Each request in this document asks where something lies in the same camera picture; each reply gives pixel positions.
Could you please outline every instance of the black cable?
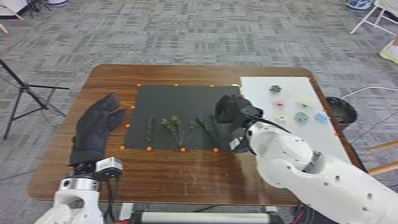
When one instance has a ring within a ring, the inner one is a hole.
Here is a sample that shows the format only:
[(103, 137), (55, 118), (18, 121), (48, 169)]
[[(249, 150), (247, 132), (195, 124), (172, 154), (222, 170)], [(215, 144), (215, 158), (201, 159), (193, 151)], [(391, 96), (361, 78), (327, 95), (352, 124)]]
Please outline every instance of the black cable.
[(272, 121), (268, 121), (268, 120), (265, 120), (263, 118), (252, 116), (250, 114), (243, 114), (243, 115), (245, 115), (254, 121), (259, 121), (259, 122), (263, 122), (263, 123), (273, 125), (282, 131), (286, 131), (286, 132), (289, 133), (289, 131), (284, 129), (284, 127), (282, 127), (279, 124), (275, 124)]
[(108, 190), (108, 207), (103, 213), (103, 220), (106, 221), (108, 219), (108, 212), (110, 212), (110, 202), (112, 202), (112, 186), (110, 186), (110, 180), (105, 181), (106, 184), (106, 190)]
[(9, 180), (9, 179), (19, 177), (21, 175), (26, 175), (26, 174), (34, 173), (34, 171), (35, 171), (35, 169), (26, 171), (26, 172), (23, 172), (23, 173), (19, 173), (19, 174), (16, 174), (16, 175), (12, 175), (12, 176), (9, 176), (9, 177), (5, 177), (5, 178), (2, 178), (0, 181)]
[(46, 115), (44, 115), (42, 110), (41, 110), (41, 116), (42, 116), (42, 118), (44, 118), (44, 121), (46, 121), (48, 125), (50, 125), (53, 128), (58, 128), (58, 126), (57, 126), (55, 124), (51, 124), (51, 122), (50, 122), (50, 120), (48, 120), (48, 117), (46, 117)]
[(106, 189), (108, 189), (108, 207), (103, 213), (103, 219), (106, 220), (110, 216), (112, 222), (115, 222), (115, 215), (114, 215), (114, 200), (117, 197), (119, 185), (121, 185), (121, 178), (115, 179), (115, 191), (112, 191), (110, 180), (105, 181)]
[(115, 216), (114, 216), (114, 202), (115, 202), (115, 198), (117, 198), (119, 187), (121, 187), (121, 178), (115, 178), (115, 192), (114, 192), (114, 195), (112, 195), (112, 203), (110, 203), (110, 218), (112, 218), (112, 221), (114, 221), (114, 222), (115, 222)]
[(204, 210), (211, 209), (213, 207), (217, 207), (217, 205), (209, 205), (208, 207), (201, 208), (201, 209), (195, 210), (193, 212), (202, 212)]
[(375, 127), (378, 126), (378, 124), (384, 123), (384, 121), (389, 120), (389, 118), (398, 114), (398, 111), (375, 123), (375, 125), (371, 126), (369, 130), (359, 135), (359, 137), (355, 138), (355, 140), (350, 142), (350, 144), (353, 144), (357, 142), (357, 140), (362, 138), (362, 136), (371, 132), (371, 130), (375, 129)]

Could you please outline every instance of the black mat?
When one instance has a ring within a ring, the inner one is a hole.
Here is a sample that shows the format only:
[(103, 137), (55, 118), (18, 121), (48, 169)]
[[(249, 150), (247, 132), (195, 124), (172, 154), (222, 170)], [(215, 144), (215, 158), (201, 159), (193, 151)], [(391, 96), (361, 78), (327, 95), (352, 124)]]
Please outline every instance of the black mat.
[[(124, 146), (130, 149), (177, 149), (177, 143), (169, 129), (162, 125), (162, 119), (179, 117), (183, 131), (188, 132), (190, 121), (199, 117), (209, 122), (215, 111), (215, 104), (224, 95), (240, 94), (233, 86), (142, 86), (135, 100), (131, 114), (131, 126), (124, 138)], [(146, 140), (146, 126), (149, 117), (154, 117), (153, 142)], [(217, 131), (222, 136), (218, 148), (229, 150), (231, 136), (227, 125), (217, 124)], [(186, 149), (213, 149), (215, 143), (204, 129), (199, 127), (185, 143)]]

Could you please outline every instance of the tripod stand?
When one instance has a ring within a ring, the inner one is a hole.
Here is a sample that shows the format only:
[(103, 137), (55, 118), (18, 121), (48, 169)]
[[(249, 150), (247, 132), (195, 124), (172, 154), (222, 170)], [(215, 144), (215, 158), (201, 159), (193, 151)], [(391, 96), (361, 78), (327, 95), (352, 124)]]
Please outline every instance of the tripod stand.
[[(9, 130), (10, 130), (10, 125), (16, 119), (19, 119), (21, 117), (25, 117), (28, 114), (32, 114), (35, 111), (41, 110), (48, 110), (51, 111), (55, 114), (58, 114), (60, 116), (66, 117), (66, 114), (62, 113), (62, 111), (58, 110), (58, 108), (51, 105), (50, 100), (51, 100), (51, 96), (53, 96), (53, 92), (57, 89), (69, 89), (66, 87), (57, 87), (57, 86), (42, 86), (42, 85), (28, 85), (28, 83), (25, 83), (19, 79), (19, 77), (16, 76), (14, 71), (10, 70), (3, 60), (0, 59), (0, 67), (3, 67), (12, 79), (16, 80), (16, 83), (19, 85), (18, 89), (19, 89), (19, 93), (16, 96), (16, 104), (14, 104), (14, 108), (12, 108), (12, 113), (10, 113), (10, 118), (9, 118), (9, 124), (7, 124), (7, 129), (5, 129), (5, 133), (3, 133), (3, 140), (9, 137)], [(46, 99), (37, 95), (37, 93), (34, 92), (32, 88), (44, 88), (44, 89), (51, 89), (50, 95), (46, 97)], [(39, 108), (34, 109), (32, 111), (28, 111), (26, 113), (23, 113), (19, 116), (16, 116), (16, 109), (18, 109), (18, 105), (19, 105), (19, 100), (21, 100), (21, 94), (26, 93), (35, 101), (35, 103), (39, 104)]]

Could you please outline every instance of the cable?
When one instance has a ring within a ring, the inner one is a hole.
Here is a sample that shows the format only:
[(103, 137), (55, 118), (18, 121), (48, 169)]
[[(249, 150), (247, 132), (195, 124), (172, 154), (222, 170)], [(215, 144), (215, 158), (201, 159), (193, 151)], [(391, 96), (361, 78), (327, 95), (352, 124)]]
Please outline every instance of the cable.
[(105, 181), (106, 189), (108, 189), (108, 207), (103, 213), (103, 219), (106, 220), (110, 216), (110, 220), (115, 223), (115, 215), (114, 215), (114, 200), (117, 197), (119, 185), (121, 185), (121, 178), (115, 179), (115, 191), (112, 192), (110, 180)]
[(391, 90), (391, 91), (398, 92), (398, 89), (392, 89), (387, 87), (378, 87), (378, 86), (369, 86), (369, 87), (364, 87), (362, 89), (359, 89), (357, 91), (353, 91), (352, 93), (348, 93), (345, 96), (341, 96), (341, 99), (345, 99), (348, 96), (352, 96), (353, 94), (357, 94), (359, 92), (362, 92), (368, 89), (384, 89), (384, 90)]
[(201, 208), (199, 210), (195, 210), (193, 212), (202, 212), (204, 210), (211, 209), (213, 207), (217, 207), (217, 205), (209, 205), (204, 208)]
[(304, 222), (304, 224), (313, 224), (313, 222), (314, 222), (314, 209), (307, 208), (307, 210), (309, 210), (309, 214), (307, 214), (309, 220), (305, 220), (307, 222)]
[(58, 128), (58, 125), (51, 124), (51, 122), (50, 122), (50, 120), (48, 120), (48, 117), (46, 117), (46, 115), (44, 115), (42, 110), (41, 110), (41, 116), (42, 116), (44, 121), (46, 121), (46, 123), (50, 124), (50, 126), (51, 126), (53, 128)]
[(359, 135), (359, 137), (353, 139), (353, 141), (350, 142), (350, 144), (353, 144), (357, 142), (357, 140), (362, 138), (362, 136), (371, 132), (371, 130), (375, 129), (375, 127), (378, 126), (378, 124), (384, 123), (384, 121), (389, 120), (389, 118), (398, 114), (398, 111), (375, 123), (375, 125), (371, 126), (369, 130)]
[(265, 120), (263, 118), (252, 116), (250, 114), (243, 114), (243, 115), (245, 115), (254, 121), (259, 121), (259, 122), (263, 122), (263, 123), (273, 125), (282, 131), (286, 131), (286, 132), (289, 133), (289, 131), (284, 129), (284, 127), (282, 127), (279, 124), (275, 124), (272, 121), (268, 121), (268, 120)]
[(300, 219), (302, 219), (302, 216), (304, 216), (304, 212), (305, 212), (305, 210), (302, 209), (300, 214), (298, 214), (298, 216), (295, 217), (295, 220), (293, 220), (291, 224), (298, 224)]
[(12, 178), (16, 178), (16, 177), (19, 177), (19, 176), (23, 176), (23, 175), (34, 173), (34, 171), (35, 171), (35, 169), (32, 169), (30, 171), (26, 171), (26, 172), (23, 172), (23, 173), (19, 173), (19, 174), (16, 174), (16, 175), (12, 175), (12, 176), (2, 178), (0, 181), (9, 180), (9, 179), (12, 179)]

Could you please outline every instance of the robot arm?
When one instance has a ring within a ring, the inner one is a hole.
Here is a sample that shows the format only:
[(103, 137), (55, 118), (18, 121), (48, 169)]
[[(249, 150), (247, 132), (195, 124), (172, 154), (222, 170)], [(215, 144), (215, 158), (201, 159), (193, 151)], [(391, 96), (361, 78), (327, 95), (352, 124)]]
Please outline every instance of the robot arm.
[(241, 96), (224, 96), (215, 118), (243, 129), (233, 150), (252, 151), (265, 182), (286, 188), (314, 210), (343, 224), (398, 223), (398, 194), (334, 156), (316, 152), (305, 141), (261, 119), (263, 111)]

